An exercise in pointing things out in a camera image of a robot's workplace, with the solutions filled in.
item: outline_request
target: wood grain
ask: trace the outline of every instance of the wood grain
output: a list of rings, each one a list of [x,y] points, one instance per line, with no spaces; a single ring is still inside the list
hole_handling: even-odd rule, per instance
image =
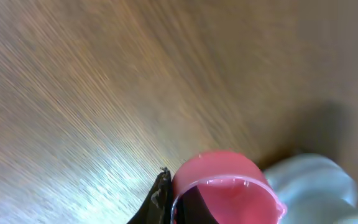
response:
[[[160,166],[254,161],[319,97],[298,3],[0,0],[0,223],[125,223]]]

